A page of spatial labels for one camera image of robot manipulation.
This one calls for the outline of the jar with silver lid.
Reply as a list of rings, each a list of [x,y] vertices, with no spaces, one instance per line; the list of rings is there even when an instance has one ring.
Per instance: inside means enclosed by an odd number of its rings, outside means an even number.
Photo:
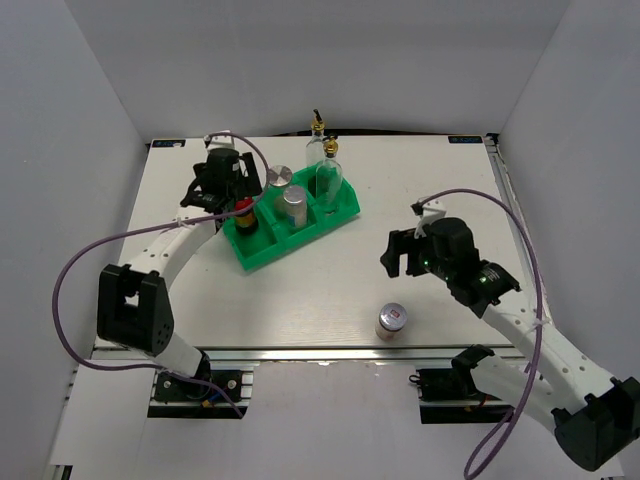
[[[293,179],[292,170],[285,165],[272,165],[267,171],[267,182],[269,184],[269,202],[277,215],[285,214],[284,191],[291,184]]]

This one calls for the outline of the red lid dark sauce jar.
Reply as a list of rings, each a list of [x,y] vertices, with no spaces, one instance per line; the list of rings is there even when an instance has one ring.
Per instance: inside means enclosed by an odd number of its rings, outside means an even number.
[[[236,231],[243,236],[252,235],[259,226],[259,221],[255,215],[254,209],[249,208],[252,203],[253,199],[246,197],[237,201],[235,204],[236,211],[243,211],[242,214],[236,215],[234,220]]]

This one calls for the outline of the blue label silver lid shaker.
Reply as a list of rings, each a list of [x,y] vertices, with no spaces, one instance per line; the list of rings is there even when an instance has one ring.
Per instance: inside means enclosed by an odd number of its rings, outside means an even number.
[[[291,185],[283,192],[285,212],[289,224],[299,229],[307,224],[307,194],[304,188]]]

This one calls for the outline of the glass bottle with dark bottom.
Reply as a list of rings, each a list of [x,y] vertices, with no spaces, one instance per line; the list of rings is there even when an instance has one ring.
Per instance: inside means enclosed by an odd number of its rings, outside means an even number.
[[[310,169],[310,177],[307,187],[310,194],[316,196],[316,169],[317,165],[324,158],[323,139],[325,122],[318,109],[313,110],[313,120],[311,123],[311,140],[306,145],[306,165]]]

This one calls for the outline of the glass bottle gold black pourer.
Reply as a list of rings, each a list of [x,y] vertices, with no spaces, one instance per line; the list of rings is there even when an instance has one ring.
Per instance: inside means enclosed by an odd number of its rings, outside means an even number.
[[[343,171],[337,161],[339,144],[336,135],[330,135],[323,141],[324,158],[316,168],[316,203],[325,214],[334,213],[338,208]]]

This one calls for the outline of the small red label spice jar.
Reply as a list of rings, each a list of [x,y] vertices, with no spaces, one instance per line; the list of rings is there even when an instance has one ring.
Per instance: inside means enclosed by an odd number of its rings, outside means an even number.
[[[383,341],[389,341],[405,327],[407,320],[407,312],[402,305],[388,303],[378,314],[376,335]]]

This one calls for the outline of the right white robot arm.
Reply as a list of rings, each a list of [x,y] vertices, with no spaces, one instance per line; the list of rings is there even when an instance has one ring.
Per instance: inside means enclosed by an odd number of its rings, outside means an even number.
[[[516,405],[529,395],[525,415],[544,426],[579,467],[594,472],[639,437],[639,382],[616,378],[575,347],[556,327],[526,307],[518,281],[483,260],[473,234],[459,218],[394,230],[380,261],[389,277],[432,274],[453,298],[499,331],[527,358],[536,378],[507,364],[482,345],[452,361],[453,390],[472,399],[480,392]]]

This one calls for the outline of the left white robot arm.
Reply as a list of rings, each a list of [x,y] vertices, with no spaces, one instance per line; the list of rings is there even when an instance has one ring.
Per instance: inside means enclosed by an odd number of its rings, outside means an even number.
[[[200,400],[212,391],[209,357],[175,332],[169,290],[196,251],[218,233],[228,214],[246,211],[262,193],[262,185],[253,155],[233,148],[210,150],[193,171],[194,179],[176,212],[177,225],[163,229],[128,263],[102,270],[97,335],[177,374],[180,391]]]

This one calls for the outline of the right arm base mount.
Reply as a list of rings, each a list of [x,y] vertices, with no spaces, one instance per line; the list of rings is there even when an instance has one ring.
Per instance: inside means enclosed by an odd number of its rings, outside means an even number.
[[[456,355],[447,368],[421,368],[409,376],[409,383],[418,391],[423,425],[494,424],[512,410],[474,383],[471,370],[486,358],[495,359],[495,352],[472,345]]]

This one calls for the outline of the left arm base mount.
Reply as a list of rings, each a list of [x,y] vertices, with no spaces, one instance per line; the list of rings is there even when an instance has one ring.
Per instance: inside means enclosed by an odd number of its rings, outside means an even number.
[[[152,419],[239,420],[248,409],[253,387],[249,367],[213,364],[206,382],[217,388],[158,373],[150,394],[147,417]]]

